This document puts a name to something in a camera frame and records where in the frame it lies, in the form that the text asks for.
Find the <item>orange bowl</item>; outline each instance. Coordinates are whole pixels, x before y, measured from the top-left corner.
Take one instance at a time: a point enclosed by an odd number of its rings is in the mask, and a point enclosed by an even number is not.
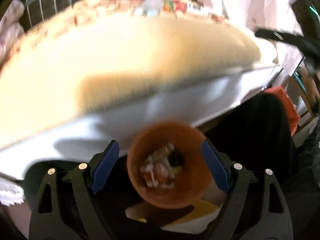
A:
[[[146,202],[164,209],[179,209],[191,205],[212,181],[211,173],[201,155],[203,133],[178,122],[162,122],[144,130],[132,143],[127,169],[133,187]],[[182,152],[185,164],[177,174],[173,189],[148,188],[140,173],[148,155],[168,142]]]

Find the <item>blue gripper pad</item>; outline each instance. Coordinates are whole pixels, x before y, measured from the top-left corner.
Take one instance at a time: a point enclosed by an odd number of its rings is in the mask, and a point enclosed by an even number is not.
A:
[[[202,141],[201,153],[218,188],[227,193],[230,190],[229,173],[206,140]]]
[[[107,182],[110,172],[119,157],[119,143],[117,141],[113,141],[111,147],[109,149],[107,148],[106,151],[107,152],[104,152],[103,158],[92,173],[90,189],[93,194],[96,194],[99,190],[103,189]]]

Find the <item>fabric pile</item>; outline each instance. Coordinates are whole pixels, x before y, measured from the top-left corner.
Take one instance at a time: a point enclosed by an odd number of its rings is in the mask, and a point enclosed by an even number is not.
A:
[[[0,21],[0,65],[17,38],[24,33],[18,22],[23,12],[23,3],[19,0],[13,0]]]

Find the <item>green light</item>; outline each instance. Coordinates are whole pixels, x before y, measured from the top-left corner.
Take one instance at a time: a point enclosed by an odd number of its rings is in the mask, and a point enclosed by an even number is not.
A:
[[[314,12],[316,15],[318,15],[318,13],[317,13],[317,11],[316,11],[315,9],[313,9],[311,6],[309,6],[309,8],[310,8],[311,10],[313,10],[313,12]]]

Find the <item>metal pivot screw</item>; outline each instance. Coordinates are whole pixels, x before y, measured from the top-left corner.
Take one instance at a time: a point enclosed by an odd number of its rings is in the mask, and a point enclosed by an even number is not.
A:
[[[272,174],[273,174],[273,171],[272,171],[272,170],[270,170],[270,169],[266,169],[266,174],[268,174],[268,175],[272,175]]]
[[[48,170],[48,174],[49,174],[49,175],[52,175],[52,174],[55,173],[55,171],[56,171],[56,170],[52,168],[52,169]]]
[[[79,164],[79,169],[84,170],[88,165],[86,163]]]
[[[236,169],[236,170],[241,170],[242,169],[242,165],[240,163],[235,163],[233,165],[233,167]]]

